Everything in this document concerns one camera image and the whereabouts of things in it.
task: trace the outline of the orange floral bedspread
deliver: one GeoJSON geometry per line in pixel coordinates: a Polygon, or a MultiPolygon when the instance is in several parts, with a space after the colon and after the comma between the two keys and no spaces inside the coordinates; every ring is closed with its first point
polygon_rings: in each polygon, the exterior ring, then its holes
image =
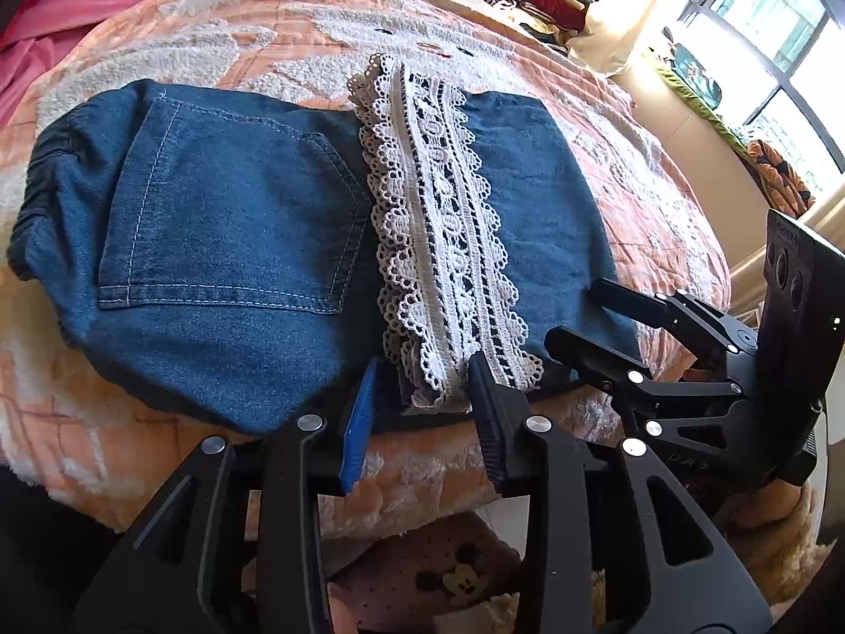
{"type": "MultiPolygon", "coordinates": [[[[536,96],[558,121],[602,212],[621,281],[684,288],[729,305],[728,265],[690,186],[630,99],[480,10],[448,0],[150,0],[98,26],[30,90],[0,129],[0,240],[24,192],[39,130],[73,105],[138,78],[263,92],[348,108],[346,80],[390,52],[471,92],[536,96]]],[[[0,268],[0,456],[24,480],[111,527],[126,527],[214,429],[158,413],[66,348],[37,283],[0,268]]],[[[678,345],[640,327],[644,360],[677,377],[678,345]]],[[[603,396],[538,407],[577,433],[614,436],[603,396]]],[[[328,536],[383,536],[493,499],[471,425],[373,437],[347,499],[323,499],[328,536]]]]}

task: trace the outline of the white lace trim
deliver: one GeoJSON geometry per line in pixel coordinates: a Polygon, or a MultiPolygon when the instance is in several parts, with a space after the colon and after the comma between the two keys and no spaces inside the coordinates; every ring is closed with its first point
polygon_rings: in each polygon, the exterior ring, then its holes
{"type": "Polygon", "coordinates": [[[350,91],[376,199],[384,351],[415,387],[410,411],[464,412],[466,363],[478,350],[497,383],[534,388],[542,363],[521,349],[527,325],[502,273],[501,221],[469,147],[463,92],[386,54],[350,91]]]}

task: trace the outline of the denim fabric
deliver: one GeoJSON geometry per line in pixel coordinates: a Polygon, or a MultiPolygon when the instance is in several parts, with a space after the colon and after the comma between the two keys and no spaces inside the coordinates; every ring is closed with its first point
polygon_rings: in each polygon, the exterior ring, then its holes
{"type": "MultiPolygon", "coordinates": [[[[586,302],[615,276],[603,223],[536,100],[463,108],[502,219],[527,349],[563,323],[638,357],[631,323],[586,302]]],[[[261,434],[345,395],[382,351],[368,168],[350,112],[131,83],[62,116],[33,150],[7,255],[62,335],[148,405],[261,434]]],[[[549,365],[542,392],[567,374],[549,365]]]]}
{"type": "Polygon", "coordinates": [[[468,95],[462,111],[490,181],[487,202],[502,220],[504,273],[519,291],[515,309],[528,324],[525,349],[544,362],[532,399],[569,380],[569,370],[550,361],[542,345],[553,326],[640,359],[631,319],[587,299],[595,279],[618,278],[616,264],[596,201],[555,119],[541,101],[502,92],[468,95]]]}

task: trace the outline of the black clamp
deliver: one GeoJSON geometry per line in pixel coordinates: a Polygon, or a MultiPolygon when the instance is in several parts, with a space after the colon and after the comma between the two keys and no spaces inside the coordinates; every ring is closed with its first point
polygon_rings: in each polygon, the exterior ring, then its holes
{"type": "Polygon", "coordinates": [[[331,634],[318,495],[361,475],[376,359],[349,402],[321,406],[261,442],[203,440],[147,504],[73,614],[79,634],[331,634]],[[244,540],[262,489],[259,539],[244,540]],[[257,555],[256,599],[242,569],[257,555]]]}
{"type": "Polygon", "coordinates": [[[795,485],[815,464],[822,412],[845,330],[845,256],[804,226],[769,213],[766,304],[759,331],[683,291],[649,297],[607,279],[590,300],[664,329],[707,380],[655,381],[650,370],[564,327],[546,335],[552,359],[610,394],[628,436],[647,441],[679,478],[721,482],[721,497],[774,478],[795,485]]]}
{"type": "Polygon", "coordinates": [[[762,634],[768,606],[734,551],[637,438],[586,443],[534,415],[517,389],[469,364],[484,465],[504,497],[531,497],[514,634],[762,634]],[[606,620],[593,628],[591,571],[606,620]]]}

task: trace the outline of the window frame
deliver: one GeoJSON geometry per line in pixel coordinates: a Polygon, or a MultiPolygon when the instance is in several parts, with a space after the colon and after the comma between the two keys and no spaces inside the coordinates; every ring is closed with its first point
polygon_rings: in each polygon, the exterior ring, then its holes
{"type": "Polygon", "coordinates": [[[766,109],[766,106],[772,102],[772,99],[775,96],[783,91],[795,103],[795,106],[799,109],[799,111],[804,115],[804,118],[807,122],[810,123],[810,126],[815,130],[816,134],[818,134],[819,138],[821,139],[822,143],[824,143],[827,151],[831,154],[837,169],[839,170],[840,174],[845,174],[845,155],[842,154],[842,150],[837,145],[837,142],[833,139],[830,132],[825,128],[824,123],[821,121],[817,113],[813,111],[813,108],[810,107],[810,103],[804,99],[804,96],[797,90],[795,86],[792,84],[792,76],[795,74],[801,62],[807,57],[807,54],[810,53],[813,45],[817,42],[819,37],[821,36],[821,32],[824,30],[825,26],[828,22],[831,21],[831,16],[829,12],[829,8],[825,3],[825,0],[819,0],[822,5],[825,7],[825,13],[819,20],[818,25],[815,27],[813,33],[810,35],[810,39],[807,41],[807,44],[801,50],[801,53],[796,57],[796,59],[789,65],[789,69],[787,71],[782,71],[778,65],[774,63],[769,57],[764,54],[754,43],[748,40],[740,31],[734,28],[733,25],[728,23],[724,18],[719,16],[716,12],[713,11],[712,6],[716,0],[688,0],[686,7],[683,9],[683,13],[680,16],[681,22],[684,24],[689,24],[695,16],[705,16],[706,18],[710,19],[712,22],[717,24],[721,29],[724,29],[726,32],[730,33],[734,36],[737,40],[739,40],[763,65],[763,67],[768,71],[772,78],[775,79],[776,86],[774,90],[763,100],[763,102],[746,118],[744,125],[747,126],[749,123],[753,122],[760,113],[766,109]]]}

